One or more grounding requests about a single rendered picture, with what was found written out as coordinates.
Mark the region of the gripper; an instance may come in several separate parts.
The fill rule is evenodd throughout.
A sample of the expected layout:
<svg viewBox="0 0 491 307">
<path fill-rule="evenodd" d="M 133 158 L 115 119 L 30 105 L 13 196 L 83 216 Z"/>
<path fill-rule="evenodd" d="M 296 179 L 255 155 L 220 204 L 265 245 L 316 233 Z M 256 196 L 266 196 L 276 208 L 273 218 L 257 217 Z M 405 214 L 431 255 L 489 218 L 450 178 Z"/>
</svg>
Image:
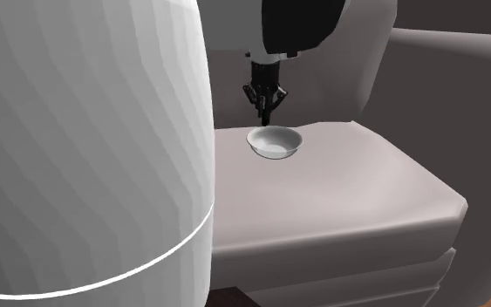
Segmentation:
<svg viewBox="0 0 491 307">
<path fill-rule="evenodd" d="M 265 126 L 270 123 L 271 113 L 280 106 L 288 95 L 288 92 L 279 86 L 279 73 L 279 62 L 259 64 L 252 61 L 250 84 L 242 87 L 249 103 L 255 106 L 258 118 L 263 116 L 264 111 Z M 263 96 L 271 96 L 271 98 L 264 100 Z"/>
</svg>

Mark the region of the white bowl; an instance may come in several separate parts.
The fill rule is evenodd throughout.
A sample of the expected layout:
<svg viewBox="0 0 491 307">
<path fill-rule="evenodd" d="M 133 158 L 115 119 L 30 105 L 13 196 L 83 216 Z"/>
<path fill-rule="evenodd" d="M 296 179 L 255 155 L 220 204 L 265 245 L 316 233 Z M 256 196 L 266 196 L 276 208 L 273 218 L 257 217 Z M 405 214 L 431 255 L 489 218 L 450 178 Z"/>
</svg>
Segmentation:
<svg viewBox="0 0 491 307">
<path fill-rule="evenodd" d="M 260 126 L 246 136 L 250 148 L 269 160 L 281 160 L 295 154 L 303 144 L 303 136 L 286 126 Z"/>
</svg>

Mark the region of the grey sofa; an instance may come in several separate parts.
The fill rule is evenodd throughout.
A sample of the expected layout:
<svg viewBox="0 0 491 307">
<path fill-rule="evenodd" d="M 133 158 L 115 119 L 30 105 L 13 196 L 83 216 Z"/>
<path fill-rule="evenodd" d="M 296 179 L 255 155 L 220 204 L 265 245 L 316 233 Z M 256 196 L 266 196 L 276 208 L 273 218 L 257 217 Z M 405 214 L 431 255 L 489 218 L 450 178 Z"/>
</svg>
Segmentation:
<svg viewBox="0 0 491 307">
<path fill-rule="evenodd" d="M 491 297 L 491 34 L 402 29 L 398 0 L 350 0 L 280 63 L 256 154 L 250 55 L 207 51 L 215 121 L 211 285 L 262 307 L 481 307 Z"/>
</svg>

